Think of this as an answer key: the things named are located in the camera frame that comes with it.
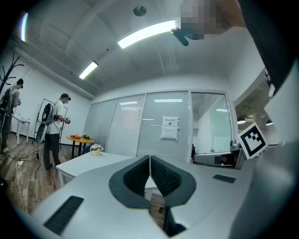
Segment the gray pants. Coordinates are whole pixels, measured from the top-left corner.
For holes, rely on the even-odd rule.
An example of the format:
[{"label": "gray pants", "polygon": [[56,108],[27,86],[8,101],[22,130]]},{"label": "gray pants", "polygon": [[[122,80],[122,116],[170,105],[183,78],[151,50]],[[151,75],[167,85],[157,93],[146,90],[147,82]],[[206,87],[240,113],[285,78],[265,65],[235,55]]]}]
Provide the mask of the gray pants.
[{"label": "gray pants", "polygon": [[46,134],[45,144],[43,146],[43,163],[47,169],[50,164],[50,148],[52,146],[52,154],[54,158],[55,165],[60,164],[59,161],[59,139],[60,134]]},{"label": "gray pants", "polygon": [[10,125],[11,125],[12,117],[5,116],[3,129],[2,129],[2,148],[6,148],[6,141],[10,132]]}]

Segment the white table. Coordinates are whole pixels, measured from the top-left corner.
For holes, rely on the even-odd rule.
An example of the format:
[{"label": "white table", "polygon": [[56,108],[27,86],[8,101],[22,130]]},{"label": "white table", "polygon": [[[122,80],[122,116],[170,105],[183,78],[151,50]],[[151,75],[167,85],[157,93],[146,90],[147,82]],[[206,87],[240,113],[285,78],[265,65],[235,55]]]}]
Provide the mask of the white table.
[{"label": "white table", "polygon": [[[99,156],[92,152],[81,155],[77,158],[64,162],[56,166],[59,175],[60,186],[63,187],[73,178],[92,169],[98,169],[113,163],[131,159],[131,156],[114,155],[101,153]],[[145,198],[150,201],[154,189],[157,189],[154,181],[149,177],[145,185]]]},{"label": "white table", "polygon": [[20,144],[20,123],[22,124],[28,124],[27,126],[27,135],[26,135],[26,143],[28,143],[28,132],[29,132],[29,126],[30,126],[30,123],[31,121],[29,119],[23,119],[23,118],[20,118],[19,116],[16,116],[14,115],[13,116],[17,121],[18,121],[18,126],[17,126],[17,144]]}]

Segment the round wooden table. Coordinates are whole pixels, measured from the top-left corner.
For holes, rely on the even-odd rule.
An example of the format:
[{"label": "round wooden table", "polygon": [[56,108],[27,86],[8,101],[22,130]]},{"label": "round wooden table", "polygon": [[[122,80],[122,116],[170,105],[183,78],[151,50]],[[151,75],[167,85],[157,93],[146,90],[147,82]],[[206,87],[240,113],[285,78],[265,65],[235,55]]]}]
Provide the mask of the round wooden table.
[{"label": "round wooden table", "polygon": [[86,147],[86,144],[93,144],[94,143],[94,140],[87,140],[87,139],[84,139],[84,138],[80,138],[80,139],[73,139],[71,138],[70,135],[67,135],[66,136],[69,140],[72,140],[73,141],[73,147],[71,149],[71,158],[73,159],[74,158],[74,149],[75,149],[75,142],[79,142],[79,153],[78,153],[78,156],[81,155],[81,147],[82,147],[82,143],[84,143],[83,145],[83,154],[85,153],[85,147]]}]

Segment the white t-shirt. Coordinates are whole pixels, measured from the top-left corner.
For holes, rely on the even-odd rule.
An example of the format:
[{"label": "white t-shirt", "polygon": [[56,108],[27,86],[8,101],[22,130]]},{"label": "white t-shirt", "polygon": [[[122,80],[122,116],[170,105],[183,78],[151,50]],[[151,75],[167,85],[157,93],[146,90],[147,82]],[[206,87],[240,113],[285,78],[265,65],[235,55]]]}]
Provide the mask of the white t-shirt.
[{"label": "white t-shirt", "polygon": [[[57,100],[54,103],[53,116],[63,115],[63,108],[64,108],[63,103],[60,100]],[[59,119],[55,120],[49,124],[47,133],[48,134],[60,134],[60,120]]]}]

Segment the black rectangular strip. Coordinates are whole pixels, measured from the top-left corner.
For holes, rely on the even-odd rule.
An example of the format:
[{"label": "black rectangular strip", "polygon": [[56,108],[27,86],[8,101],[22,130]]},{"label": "black rectangular strip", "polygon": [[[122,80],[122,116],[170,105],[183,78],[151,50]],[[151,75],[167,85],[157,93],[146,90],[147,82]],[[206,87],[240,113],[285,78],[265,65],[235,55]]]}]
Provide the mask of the black rectangular strip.
[{"label": "black rectangular strip", "polygon": [[71,196],[66,202],[45,222],[44,226],[60,235],[65,229],[75,212],[83,202],[83,198]]},{"label": "black rectangular strip", "polygon": [[213,178],[214,179],[218,179],[220,181],[227,182],[227,183],[234,183],[235,182],[235,178],[234,177],[227,177],[227,176],[219,175],[219,174],[216,174]]}]

